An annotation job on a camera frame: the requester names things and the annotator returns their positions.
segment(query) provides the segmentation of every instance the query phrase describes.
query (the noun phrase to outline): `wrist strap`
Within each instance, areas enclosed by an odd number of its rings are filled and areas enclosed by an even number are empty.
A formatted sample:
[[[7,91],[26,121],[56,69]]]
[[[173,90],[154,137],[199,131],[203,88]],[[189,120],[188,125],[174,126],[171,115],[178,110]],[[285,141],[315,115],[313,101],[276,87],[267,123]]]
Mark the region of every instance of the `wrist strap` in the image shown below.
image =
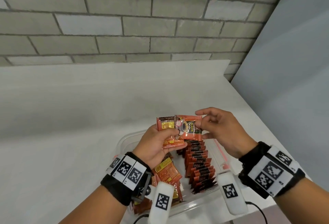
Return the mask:
[[[239,174],[241,182],[263,198],[280,196],[305,177],[298,162],[263,142],[239,161],[243,166]]]
[[[106,171],[101,185],[125,206],[149,183],[152,174],[150,167],[132,152],[118,155]]]

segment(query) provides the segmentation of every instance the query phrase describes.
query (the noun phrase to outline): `white counter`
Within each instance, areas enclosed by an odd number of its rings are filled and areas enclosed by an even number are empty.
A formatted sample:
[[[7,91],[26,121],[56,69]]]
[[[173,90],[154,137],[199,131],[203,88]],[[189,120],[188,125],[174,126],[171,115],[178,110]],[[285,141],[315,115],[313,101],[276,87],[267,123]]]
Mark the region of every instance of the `white counter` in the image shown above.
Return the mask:
[[[0,68],[0,222],[58,223],[99,185],[117,142],[158,116],[218,107],[233,112],[255,140],[286,151],[223,77],[228,63]],[[232,159],[239,172],[240,162]],[[275,204],[249,188],[242,192],[262,209]],[[218,192],[215,201],[170,222],[235,218]]]

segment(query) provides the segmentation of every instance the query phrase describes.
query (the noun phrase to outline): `white wall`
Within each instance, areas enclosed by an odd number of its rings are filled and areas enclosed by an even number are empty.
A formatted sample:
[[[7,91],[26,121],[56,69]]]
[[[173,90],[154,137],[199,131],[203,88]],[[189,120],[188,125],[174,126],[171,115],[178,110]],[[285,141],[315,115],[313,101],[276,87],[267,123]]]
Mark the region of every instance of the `white wall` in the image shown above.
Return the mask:
[[[308,175],[327,190],[328,44],[329,0],[281,0],[232,81]]]

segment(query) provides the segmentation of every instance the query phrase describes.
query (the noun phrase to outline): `black cable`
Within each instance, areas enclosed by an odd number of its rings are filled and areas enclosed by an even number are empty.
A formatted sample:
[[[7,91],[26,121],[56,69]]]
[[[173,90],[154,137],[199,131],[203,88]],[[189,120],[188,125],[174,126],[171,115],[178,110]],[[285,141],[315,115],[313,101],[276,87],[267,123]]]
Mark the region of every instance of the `black cable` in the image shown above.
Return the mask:
[[[264,219],[265,219],[265,223],[266,224],[268,224],[267,223],[267,219],[266,219],[266,216],[265,216],[265,214],[263,213],[263,211],[260,209],[260,207],[259,206],[257,206],[255,203],[253,203],[253,202],[246,202],[246,204],[249,204],[249,205],[254,205],[256,208],[258,208],[259,209],[259,211],[261,212],[261,214],[264,216]]]
[[[138,217],[138,218],[134,221],[133,224],[136,224],[136,222],[138,222],[141,218],[143,218],[143,217],[148,217],[148,216],[149,216],[149,214],[143,214],[143,215],[141,215],[140,217]]]

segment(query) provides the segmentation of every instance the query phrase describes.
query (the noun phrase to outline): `forearm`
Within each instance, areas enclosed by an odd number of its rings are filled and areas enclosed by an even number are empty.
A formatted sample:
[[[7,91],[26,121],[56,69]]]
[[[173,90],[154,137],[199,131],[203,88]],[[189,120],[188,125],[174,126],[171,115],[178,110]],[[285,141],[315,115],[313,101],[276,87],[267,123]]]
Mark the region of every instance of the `forearm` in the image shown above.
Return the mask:
[[[99,186],[59,224],[119,224],[127,207]]]
[[[329,193],[307,178],[274,200],[292,224],[328,223]]]

